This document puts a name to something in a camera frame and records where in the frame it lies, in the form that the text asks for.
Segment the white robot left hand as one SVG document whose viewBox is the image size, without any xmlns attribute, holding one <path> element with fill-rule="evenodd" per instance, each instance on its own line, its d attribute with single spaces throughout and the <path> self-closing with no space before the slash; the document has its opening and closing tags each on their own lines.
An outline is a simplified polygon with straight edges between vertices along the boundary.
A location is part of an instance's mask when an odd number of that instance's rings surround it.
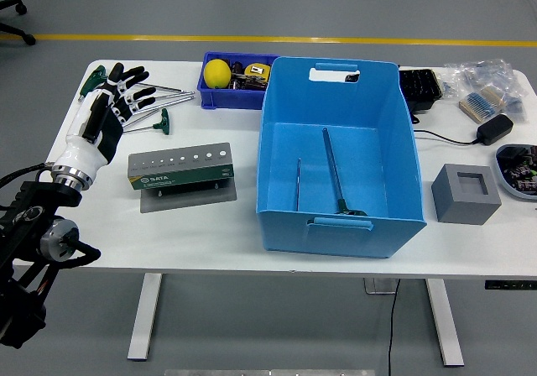
<svg viewBox="0 0 537 376">
<path fill-rule="evenodd" d="M 55 161 L 56 166 L 75 168 L 89 176 L 108 165 L 117 150 L 123 135 L 123 124 L 138 110 L 154 103 L 152 94 L 156 89 L 149 87 L 140 93 L 128 91 L 149 78 L 142 66 L 124 70 L 116 63 L 107 79 L 86 94 L 66 136 L 66 149 Z"/>
</svg>

